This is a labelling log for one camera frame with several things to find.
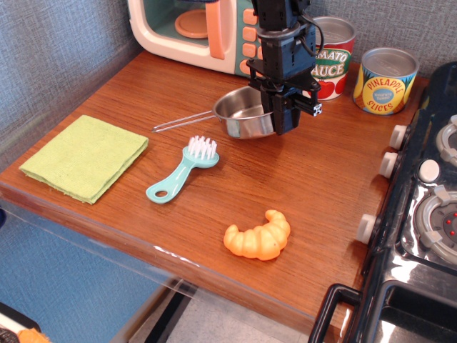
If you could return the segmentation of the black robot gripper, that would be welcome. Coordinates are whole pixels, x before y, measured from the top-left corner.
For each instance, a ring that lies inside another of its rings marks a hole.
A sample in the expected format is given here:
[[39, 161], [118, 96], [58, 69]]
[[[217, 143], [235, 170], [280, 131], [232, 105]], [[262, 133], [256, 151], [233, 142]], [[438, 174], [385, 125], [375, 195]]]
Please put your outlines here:
[[283, 135], [298, 126], [301, 111], [322, 111], [321, 89], [311, 76], [319, 50], [318, 24], [310, 16], [260, 16], [257, 35], [262, 56], [250, 59], [249, 86], [261, 92], [265, 113], [273, 114], [274, 129]]

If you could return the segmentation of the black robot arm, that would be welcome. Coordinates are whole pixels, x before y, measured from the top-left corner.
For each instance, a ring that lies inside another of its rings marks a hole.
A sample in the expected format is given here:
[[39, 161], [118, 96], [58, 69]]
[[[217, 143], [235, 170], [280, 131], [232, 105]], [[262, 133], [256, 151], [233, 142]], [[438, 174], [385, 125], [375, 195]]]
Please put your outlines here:
[[320, 84], [311, 75], [324, 47], [324, 33], [306, 13], [310, 1], [253, 1], [262, 57], [249, 59], [248, 85], [260, 91], [263, 110], [274, 131], [285, 134], [299, 125], [301, 113], [321, 113]]

